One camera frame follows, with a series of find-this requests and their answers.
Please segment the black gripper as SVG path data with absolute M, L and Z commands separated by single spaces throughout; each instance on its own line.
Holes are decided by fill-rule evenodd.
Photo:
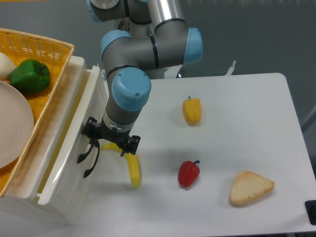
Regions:
M 119 132 L 118 128 L 110 128 L 103 120 L 98 123 L 94 117 L 89 117 L 81 134 L 89 139 L 90 144 L 98 139 L 104 139 L 117 144 L 121 148 L 120 156 L 123 157 L 125 154 L 135 155 L 141 140 L 140 136 L 129 136 L 130 131 Z

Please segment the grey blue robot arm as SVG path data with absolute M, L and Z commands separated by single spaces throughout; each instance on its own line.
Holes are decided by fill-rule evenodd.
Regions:
M 198 29 L 187 26 L 178 0 L 89 0 L 87 6 L 96 21 L 129 18 L 154 29 L 138 38 L 125 30 L 102 37 L 109 98 L 102 120 L 90 117 L 82 130 L 92 148 L 99 148 L 104 139 L 117 144 L 123 154 L 134 154 L 140 137 L 129 133 L 150 95 L 146 72 L 199 61 L 202 37 Z

